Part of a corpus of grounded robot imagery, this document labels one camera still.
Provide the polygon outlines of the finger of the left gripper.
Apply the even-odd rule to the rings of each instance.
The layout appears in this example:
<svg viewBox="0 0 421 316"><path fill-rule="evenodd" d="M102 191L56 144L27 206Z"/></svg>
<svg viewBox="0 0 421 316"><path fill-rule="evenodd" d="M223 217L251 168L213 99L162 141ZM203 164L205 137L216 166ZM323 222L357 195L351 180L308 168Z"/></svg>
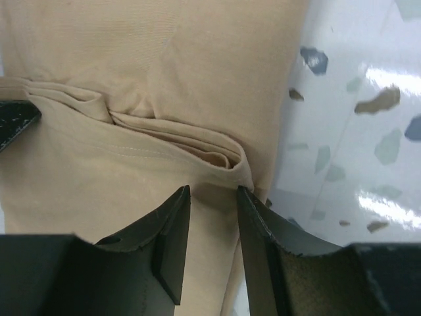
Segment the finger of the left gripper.
<svg viewBox="0 0 421 316"><path fill-rule="evenodd" d="M0 141L1 151L34 122L41 118L41 111L30 101L1 101Z"/></svg>

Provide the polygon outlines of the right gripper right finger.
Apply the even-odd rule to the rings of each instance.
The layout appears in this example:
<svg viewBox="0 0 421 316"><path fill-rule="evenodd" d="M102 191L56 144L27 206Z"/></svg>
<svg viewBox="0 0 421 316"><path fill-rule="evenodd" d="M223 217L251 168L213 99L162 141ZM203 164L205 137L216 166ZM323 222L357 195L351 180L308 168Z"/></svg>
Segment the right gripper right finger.
<svg viewBox="0 0 421 316"><path fill-rule="evenodd" d="M252 315L419 315L420 245L340 247L236 193Z"/></svg>

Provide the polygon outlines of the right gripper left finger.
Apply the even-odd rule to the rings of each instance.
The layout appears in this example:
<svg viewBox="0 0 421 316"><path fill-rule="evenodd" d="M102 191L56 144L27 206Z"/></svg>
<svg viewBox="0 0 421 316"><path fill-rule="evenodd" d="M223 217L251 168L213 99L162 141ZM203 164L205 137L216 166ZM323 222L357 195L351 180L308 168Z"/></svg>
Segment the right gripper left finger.
<svg viewBox="0 0 421 316"><path fill-rule="evenodd" d="M190 188L91 244L73 234L1 237L2 315L173 315L180 305Z"/></svg>

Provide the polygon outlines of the beige t shirt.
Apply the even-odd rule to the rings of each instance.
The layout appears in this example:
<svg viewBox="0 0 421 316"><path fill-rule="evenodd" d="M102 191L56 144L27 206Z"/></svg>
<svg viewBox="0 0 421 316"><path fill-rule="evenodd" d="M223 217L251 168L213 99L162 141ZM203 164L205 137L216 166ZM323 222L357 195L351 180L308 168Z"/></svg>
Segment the beige t shirt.
<svg viewBox="0 0 421 316"><path fill-rule="evenodd" d="M90 242L181 186L191 217L177 315L230 315L235 191L265 200L308 1L2 1L2 99L42 113L1 154L8 234Z"/></svg>

